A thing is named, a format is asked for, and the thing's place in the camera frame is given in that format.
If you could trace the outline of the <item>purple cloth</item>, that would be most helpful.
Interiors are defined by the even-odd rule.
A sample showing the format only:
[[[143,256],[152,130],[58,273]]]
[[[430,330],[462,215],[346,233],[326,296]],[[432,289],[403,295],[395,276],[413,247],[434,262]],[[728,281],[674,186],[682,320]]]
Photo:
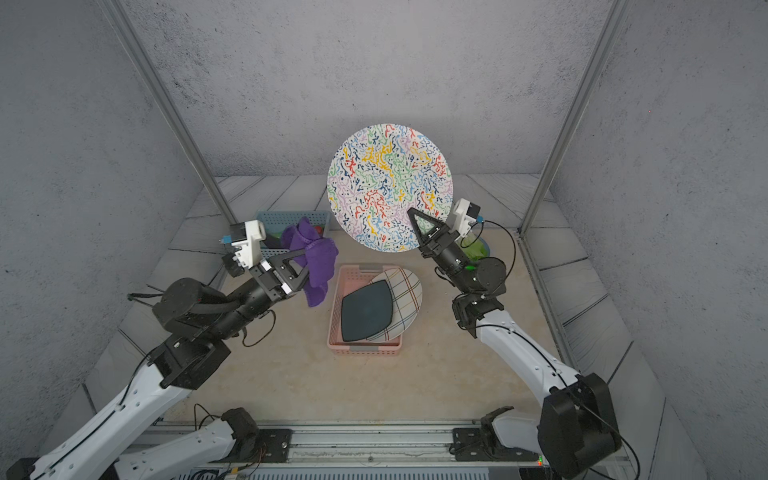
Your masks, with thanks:
[[[329,282],[335,274],[338,248],[331,238],[321,236],[307,217],[286,228],[280,237],[281,246],[289,251],[303,249],[305,253],[295,262],[309,271],[303,290],[308,306],[314,308],[323,303]]]

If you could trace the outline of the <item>colourful squiggle round plate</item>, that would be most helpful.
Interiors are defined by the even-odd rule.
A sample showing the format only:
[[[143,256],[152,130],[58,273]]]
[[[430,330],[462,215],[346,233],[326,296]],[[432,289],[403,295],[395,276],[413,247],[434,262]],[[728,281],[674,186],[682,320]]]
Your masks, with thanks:
[[[439,148],[399,124],[365,127],[347,138],[331,160],[327,197],[351,238],[386,253],[418,247],[408,216],[414,208],[445,220],[454,199],[453,176]]]

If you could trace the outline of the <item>dark teal square plate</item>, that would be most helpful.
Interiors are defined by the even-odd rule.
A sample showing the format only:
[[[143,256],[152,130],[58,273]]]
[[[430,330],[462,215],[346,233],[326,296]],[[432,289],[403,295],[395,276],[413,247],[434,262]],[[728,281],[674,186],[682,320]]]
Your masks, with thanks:
[[[368,340],[390,325],[392,314],[392,293],[385,280],[355,290],[342,299],[342,340],[347,343]]]

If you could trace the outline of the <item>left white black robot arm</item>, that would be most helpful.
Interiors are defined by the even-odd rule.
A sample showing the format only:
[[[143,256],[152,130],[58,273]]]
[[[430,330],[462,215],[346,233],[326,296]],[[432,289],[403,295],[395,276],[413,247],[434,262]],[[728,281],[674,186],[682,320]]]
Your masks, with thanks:
[[[256,262],[232,293],[192,278],[172,283],[152,311],[169,335],[142,359],[126,387],[75,434],[37,459],[8,468],[9,479],[172,479],[208,462],[260,458],[260,430],[243,408],[190,434],[143,451],[128,447],[163,413],[199,389],[230,354],[226,342],[300,292],[302,251]]]

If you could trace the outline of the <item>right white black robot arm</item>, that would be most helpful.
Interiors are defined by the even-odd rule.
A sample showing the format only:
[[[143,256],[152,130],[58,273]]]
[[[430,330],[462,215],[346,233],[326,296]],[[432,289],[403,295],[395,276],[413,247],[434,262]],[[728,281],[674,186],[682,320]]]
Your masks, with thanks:
[[[540,454],[563,479],[573,479],[623,445],[610,389],[597,374],[583,375],[548,353],[512,319],[499,297],[509,274],[496,257],[470,259],[459,232],[415,208],[408,217],[425,258],[459,291],[452,311],[460,329],[492,349],[528,386],[538,418],[502,408],[487,416],[482,445],[490,458],[525,450]]]

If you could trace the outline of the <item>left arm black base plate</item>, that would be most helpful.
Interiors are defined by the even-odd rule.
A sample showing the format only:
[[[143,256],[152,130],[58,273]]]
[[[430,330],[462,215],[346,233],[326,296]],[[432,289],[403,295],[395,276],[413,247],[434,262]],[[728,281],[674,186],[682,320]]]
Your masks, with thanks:
[[[292,429],[260,429],[256,435],[238,439],[233,449],[214,463],[285,463],[288,460],[292,436]]]

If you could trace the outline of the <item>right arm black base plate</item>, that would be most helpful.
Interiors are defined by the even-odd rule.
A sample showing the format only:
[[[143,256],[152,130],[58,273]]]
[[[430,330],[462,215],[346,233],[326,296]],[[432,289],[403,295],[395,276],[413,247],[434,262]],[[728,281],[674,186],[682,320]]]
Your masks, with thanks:
[[[488,427],[454,428],[449,454],[458,462],[505,461],[538,463],[540,455],[502,446]]]

